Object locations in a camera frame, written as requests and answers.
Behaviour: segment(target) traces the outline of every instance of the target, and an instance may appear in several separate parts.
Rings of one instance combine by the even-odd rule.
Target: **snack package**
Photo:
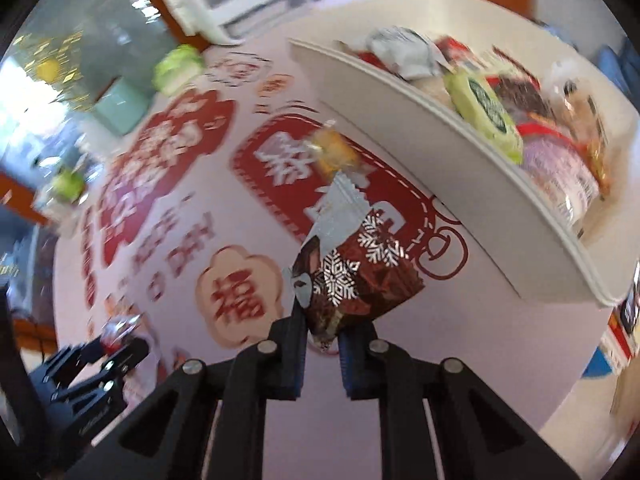
[[[611,188],[606,159],[609,141],[591,88],[577,73],[571,60],[554,63],[550,75],[542,81],[541,94],[556,120],[569,130],[601,193],[607,196]]]
[[[522,169],[533,179],[550,206],[575,226],[599,196],[600,189],[582,157],[551,136],[525,137]]]
[[[451,101],[451,96],[447,92],[444,86],[444,78],[440,76],[425,77],[423,79],[417,79],[411,81],[411,86],[417,88],[421,92],[424,92],[429,97],[446,106],[450,110],[455,111],[456,107]]]
[[[305,141],[307,149],[314,157],[316,168],[329,182],[338,171],[353,173],[362,168],[360,155],[334,126],[334,121],[327,121]]]
[[[577,77],[567,77],[566,72],[558,68],[543,81],[543,97],[548,100],[556,120],[569,128],[578,144],[598,142],[606,146],[607,135],[590,86]]]
[[[471,72],[477,72],[485,68],[478,56],[468,46],[454,40],[451,36],[444,36],[437,40],[435,44],[453,67],[465,68]]]
[[[553,121],[548,104],[529,79],[499,75],[489,84],[516,124],[529,119]]]
[[[404,248],[345,174],[335,175],[326,198],[290,270],[322,350],[344,327],[376,319],[424,288]]]
[[[521,164],[522,138],[487,81],[461,70],[444,76],[444,83],[462,118],[515,164]]]
[[[492,50],[483,52],[479,57],[485,66],[481,74],[490,78],[491,76],[506,76],[517,80],[525,80],[532,83],[536,90],[540,90],[540,82],[524,66],[513,57],[494,46]]]
[[[404,27],[379,28],[348,43],[348,49],[357,56],[373,54],[389,72],[407,81],[440,75],[440,67],[448,66],[433,41]]]

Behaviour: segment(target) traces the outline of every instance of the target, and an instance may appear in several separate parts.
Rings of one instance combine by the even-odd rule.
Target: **snowflake pattern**
[[[334,306],[340,305],[342,300],[356,300],[358,291],[356,283],[351,276],[357,272],[360,262],[350,262],[340,256],[334,249],[322,260],[322,280],[326,289],[327,298]],[[314,291],[320,291],[321,285],[314,282]]]
[[[278,132],[254,153],[255,158],[267,168],[267,176],[273,177],[273,185],[293,184],[311,176],[309,165],[313,158],[304,144],[293,139],[287,132]]]
[[[362,222],[362,230],[358,234],[358,244],[367,250],[366,258],[372,264],[383,262],[386,267],[397,267],[399,261],[408,259],[409,255],[398,240],[387,237],[380,239],[380,226],[383,224],[380,216],[371,214]]]

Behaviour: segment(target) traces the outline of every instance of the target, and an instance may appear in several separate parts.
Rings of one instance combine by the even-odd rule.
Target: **white tray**
[[[623,145],[615,200],[590,210],[578,240],[527,175],[457,114],[394,76],[336,50],[376,27],[498,46],[542,78],[573,59],[593,87],[612,145]],[[289,24],[294,59],[322,101],[434,192],[526,300],[622,301],[640,253],[638,112],[589,61],[535,24],[485,0],[359,0]]]

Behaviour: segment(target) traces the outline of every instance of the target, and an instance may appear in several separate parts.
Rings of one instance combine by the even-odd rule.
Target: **red package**
[[[468,46],[454,40],[451,36],[440,38],[436,41],[436,46],[450,63],[457,63],[474,55]]]
[[[385,72],[389,72],[389,70],[382,63],[382,61],[380,61],[380,58],[372,52],[357,52],[356,56],[358,56],[364,62],[369,63],[370,65],[381,68]]]

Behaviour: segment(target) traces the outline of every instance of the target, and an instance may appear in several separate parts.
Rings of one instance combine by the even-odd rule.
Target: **chocolate wrapper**
[[[424,288],[404,248],[343,173],[336,174],[290,278],[321,349],[344,327],[376,319]]]

